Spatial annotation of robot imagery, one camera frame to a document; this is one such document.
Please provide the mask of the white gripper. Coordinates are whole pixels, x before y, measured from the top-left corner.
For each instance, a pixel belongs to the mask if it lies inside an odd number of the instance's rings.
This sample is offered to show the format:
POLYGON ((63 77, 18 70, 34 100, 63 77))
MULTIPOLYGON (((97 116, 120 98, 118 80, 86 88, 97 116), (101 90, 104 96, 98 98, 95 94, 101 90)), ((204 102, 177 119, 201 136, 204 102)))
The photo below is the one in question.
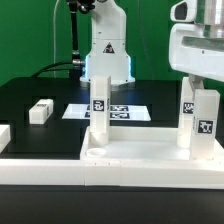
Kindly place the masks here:
POLYGON ((169 63, 190 74, 192 94, 204 78, 224 82, 224 0, 181 0, 170 18, 169 63))

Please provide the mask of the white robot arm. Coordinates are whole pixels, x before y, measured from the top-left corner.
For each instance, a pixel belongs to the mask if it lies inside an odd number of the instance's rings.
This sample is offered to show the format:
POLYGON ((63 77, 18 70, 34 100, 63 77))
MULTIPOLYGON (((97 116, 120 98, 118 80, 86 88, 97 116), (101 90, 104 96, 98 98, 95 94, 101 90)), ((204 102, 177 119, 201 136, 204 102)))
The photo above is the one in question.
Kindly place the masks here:
MULTIPOLYGON (((224 0, 181 0, 170 10, 172 69, 224 82, 224 0)), ((132 85, 132 61, 126 51, 126 13, 115 0, 96 0, 92 10, 91 50, 80 81, 109 76, 113 87, 132 85)))

